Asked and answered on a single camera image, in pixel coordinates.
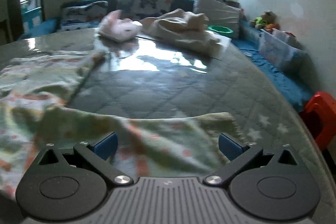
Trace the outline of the blue sofa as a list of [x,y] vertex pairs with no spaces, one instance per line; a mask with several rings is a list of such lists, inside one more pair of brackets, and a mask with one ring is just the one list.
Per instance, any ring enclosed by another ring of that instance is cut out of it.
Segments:
[[[111,12],[117,9],[118,0],[80,0],[63,3],[60,6],[60,11],[68,7],[90,5],[91,3],[103,1],[107,11]],[[172,0],[171,10],[183,9],[192,11],[194,0]],[[42,8],[37,7],[28,10],[24,8],[21,11],[24,33],[20,39],[27,39],[42,35],[52,34],[61,30],[62,16],[61,12],[55,18],[42,21]],[[305,104],[313,96],[311,89],[303,83],[303,81],[294,73],[285,73],[274,66],[265,56],[259,52],[257,31],[253,31],[247,25],[246,21],[240,22],[239,39],[232,39],[233,44],[243,53],[248,53],[250,60],[260,68],[262,72],[271,80],[277,90],[287,99],[293,108],[299,113],[303,110]]]

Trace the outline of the plush toy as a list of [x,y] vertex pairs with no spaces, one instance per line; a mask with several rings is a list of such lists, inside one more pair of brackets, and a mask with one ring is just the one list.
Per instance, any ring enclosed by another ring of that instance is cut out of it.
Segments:
[[273,29],[280,30],[280,25],[276,23],[276,14],[272,11],[264,11],[264,13],[249,21],[249,25],[257,30],[265,30],[272,32]]

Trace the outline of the grey white pillow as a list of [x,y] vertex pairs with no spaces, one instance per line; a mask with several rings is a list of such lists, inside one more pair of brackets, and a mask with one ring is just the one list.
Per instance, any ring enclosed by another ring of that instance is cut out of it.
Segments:
[[242,11],[232,4],[235,3],[230,0],[194,0],[193,13],[205,14],[209,25],[230,28],[233,31],[231,38],[237,39]]

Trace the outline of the pink tissue pack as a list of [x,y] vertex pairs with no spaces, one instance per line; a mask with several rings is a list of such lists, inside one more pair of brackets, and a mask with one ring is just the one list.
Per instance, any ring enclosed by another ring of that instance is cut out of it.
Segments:
[[115,10],[104,16],[98,25],[97,33],[103,38],[123,43],[134,39],[142,30],[139,21],[121,19],[121,10]]

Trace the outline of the butterfly cushion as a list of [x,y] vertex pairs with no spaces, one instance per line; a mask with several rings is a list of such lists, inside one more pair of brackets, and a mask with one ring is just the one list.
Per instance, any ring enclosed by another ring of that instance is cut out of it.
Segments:
[[66,7],[62,9],[58,31],[96,28],[107,14],[107,1],[97,1],[82,6]]
[[116,9],[121,10],[122,19],[142,20],[170,12],[172,2],[173,0],[118,0]]

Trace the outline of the green bowl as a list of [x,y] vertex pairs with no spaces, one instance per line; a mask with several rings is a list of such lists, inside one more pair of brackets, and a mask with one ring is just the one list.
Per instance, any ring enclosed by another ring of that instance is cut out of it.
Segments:
[[233,38],[234,36],[234,31],[228,27],[210,25],[208,26],[208,30],[228,38]]

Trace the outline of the cream folded garment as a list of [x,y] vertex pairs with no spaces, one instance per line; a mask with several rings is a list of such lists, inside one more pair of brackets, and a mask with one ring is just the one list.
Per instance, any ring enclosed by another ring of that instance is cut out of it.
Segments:
[[230,38],[207,30],[209,19],[204,13],[195,14],[176,9],[155,17],[140,20],[142,32],[159,42],[221,59],[231,42]]

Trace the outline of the colourful patterned children's shirt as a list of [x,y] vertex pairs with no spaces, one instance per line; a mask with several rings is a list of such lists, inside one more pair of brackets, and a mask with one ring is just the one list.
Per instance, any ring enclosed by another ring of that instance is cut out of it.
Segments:
[[57,51],[12,59],[1,70],[1,193],[15,197],[25,171],[48,143],[61,148],[118,135],[114,166],[139,176],[204,176],[229,162],[227,133],[246,139],[230,113],[130,119],[69,109],[66,103],[103,58],[101,51]]

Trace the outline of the quilted grey star table cover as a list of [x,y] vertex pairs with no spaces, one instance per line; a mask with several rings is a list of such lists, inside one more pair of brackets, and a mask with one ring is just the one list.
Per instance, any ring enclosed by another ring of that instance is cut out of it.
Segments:
[[12,59],[57,51],[103,53],[67,108],[130,119],[230,113],[246,139],[243,143],[298,152],[321,191],[313,221],[335,223],[335,183],[311,134],[268,77],[232,43],[219,60],[143,35],[128,43],[113,43],[90,28],[1,46],[1,70]]

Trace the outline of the clear plastic storage box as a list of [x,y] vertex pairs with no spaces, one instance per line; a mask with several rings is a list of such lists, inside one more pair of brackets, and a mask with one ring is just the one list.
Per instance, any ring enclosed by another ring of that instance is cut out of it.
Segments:
[[283,31],[261,31],[259,52],[278,70],[284,73],[296,73],[305,59],[306,52],[297,39]]

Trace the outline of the butterfly cushion left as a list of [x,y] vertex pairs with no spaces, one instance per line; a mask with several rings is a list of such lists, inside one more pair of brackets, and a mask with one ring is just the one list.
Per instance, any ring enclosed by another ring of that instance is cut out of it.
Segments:
[[96,28],[107,14],[107,1],[97,1],[82,6],[66,7],[62,9],[58,31]]

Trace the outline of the butterfly cushion right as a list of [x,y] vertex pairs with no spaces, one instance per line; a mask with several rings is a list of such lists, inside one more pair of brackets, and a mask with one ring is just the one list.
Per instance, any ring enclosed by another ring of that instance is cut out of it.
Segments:
[[173,0],[118,0],[116,9],[121,10],[122,19],[142,20],[170,12],[172,2]]

